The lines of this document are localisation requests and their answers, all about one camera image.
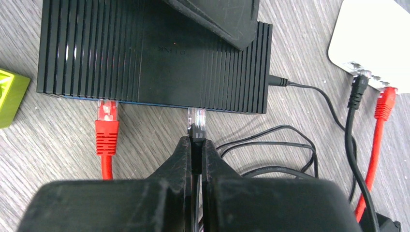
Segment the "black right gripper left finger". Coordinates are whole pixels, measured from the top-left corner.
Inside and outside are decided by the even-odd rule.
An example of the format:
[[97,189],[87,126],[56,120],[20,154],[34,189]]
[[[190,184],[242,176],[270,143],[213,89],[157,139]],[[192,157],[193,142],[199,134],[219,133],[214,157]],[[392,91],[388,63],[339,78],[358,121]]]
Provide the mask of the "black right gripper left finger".
[[173,154],[148,180],[160,186],[154,211],[155,231],[189,232],[191,219],[191,141],[183,136]]

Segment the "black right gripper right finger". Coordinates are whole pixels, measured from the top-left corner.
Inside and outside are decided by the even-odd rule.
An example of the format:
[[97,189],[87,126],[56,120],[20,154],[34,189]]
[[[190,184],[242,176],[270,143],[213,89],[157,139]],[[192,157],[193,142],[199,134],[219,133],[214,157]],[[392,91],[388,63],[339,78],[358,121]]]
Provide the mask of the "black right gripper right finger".
[[205,232],[218,230],[218,214],[216,208],[217,197],[214,193],[219,178],[240,177],[219,155],[213,141],[206,139],[203,142],[201,157],[202,169],[202,225]]

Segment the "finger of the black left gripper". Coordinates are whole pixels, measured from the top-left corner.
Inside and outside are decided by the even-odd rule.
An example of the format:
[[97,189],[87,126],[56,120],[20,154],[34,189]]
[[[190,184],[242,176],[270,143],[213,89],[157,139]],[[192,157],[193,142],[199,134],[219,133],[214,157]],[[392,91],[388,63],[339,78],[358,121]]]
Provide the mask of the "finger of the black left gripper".
[[167,4],[239,50],[255,38],[258,0],[166,0]]

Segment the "black network switch box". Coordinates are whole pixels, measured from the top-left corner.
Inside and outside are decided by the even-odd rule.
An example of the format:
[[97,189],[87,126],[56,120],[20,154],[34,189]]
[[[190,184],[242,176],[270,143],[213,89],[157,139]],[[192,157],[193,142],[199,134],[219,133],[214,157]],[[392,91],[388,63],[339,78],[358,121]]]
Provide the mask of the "black network switch box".
[[161,0],[45,0],[38,93],[264,114],[272,25],[240,51]]

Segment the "white box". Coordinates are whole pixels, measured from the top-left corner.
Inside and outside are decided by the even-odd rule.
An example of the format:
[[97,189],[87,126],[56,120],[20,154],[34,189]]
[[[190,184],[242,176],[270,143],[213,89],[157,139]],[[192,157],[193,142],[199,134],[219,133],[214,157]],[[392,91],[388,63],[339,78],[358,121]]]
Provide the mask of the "white box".
[[330,61],[369,85],[410,92],[410,14],[394,0],[344,0],[328,48]]

